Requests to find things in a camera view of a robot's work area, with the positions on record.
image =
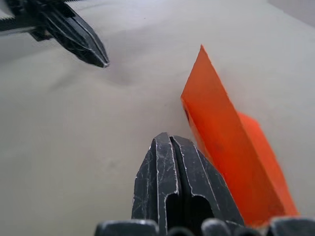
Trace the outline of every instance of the white surface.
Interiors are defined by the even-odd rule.
[[[108,69],[55,41],[0,38],[0,235],[87,236],[130,218],[152,138],[192,137],[180,94],[201,43],[236,108],[261,123],[299,210],[315,215],[314,28],[265,0],[72,6]]]

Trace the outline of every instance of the orange foam block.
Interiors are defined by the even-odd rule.
[[[223,175],[246,224],[299,214],[258,122],[234,109],[203,46],[181,99],[199,148]]]

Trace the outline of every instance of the black plastic part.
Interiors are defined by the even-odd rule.
[[[267,236],[314,236],[314,219],[279,218],[271,222]]]
[[[231,230],[244,225],[219,172],[190,140],[167,133],[153,139],[140,167],[131,217],[155,220],[162,235],[173,227],[201,235],[207,218],[232,222]]]
[[[31,17],[7,17],[0,19],[0,33],[5,35],[11,33],[30,32],[36,30],[35,26],[39,25],[40,23]]]
[[[30,28],[20,32],[30,32],[37,41],[53,37],[78,59],[99,67],[109,65],[106,50],[99,37],[64,1],[6,0],[6,2],[16,18],[0,22],[0,32],[6,28],[21,29],[26,24]]]
[[[106,221],[98,224],[94,236],[158,236],[158,226],[150,220]]]
[[[244,226],[224,179],[193,143],[167,133],[153,139],[137,173],[131,217],[99,224],[95,236],[261,236]],[[267,236],[315,236],[315,221],[275,219]]]

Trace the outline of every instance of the gray background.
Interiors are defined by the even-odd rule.
[[[54,40],[0,38],[0,235],[88,236],[129,219],[152,138],[192,138],[180,94],[201,43],[235,107],[260,122],[299,210],[315,215],[311,25],[267,0],[72,6],[104,42],[108,69]]]
[[[285,13],[315,27],[315,1],[313,0],[269,0]]]

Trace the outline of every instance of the orange object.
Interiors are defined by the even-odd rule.
[[[246,224],[299,214],[259,124],[234,109],[202,45],[181,99],[199,148],[223,175]]]

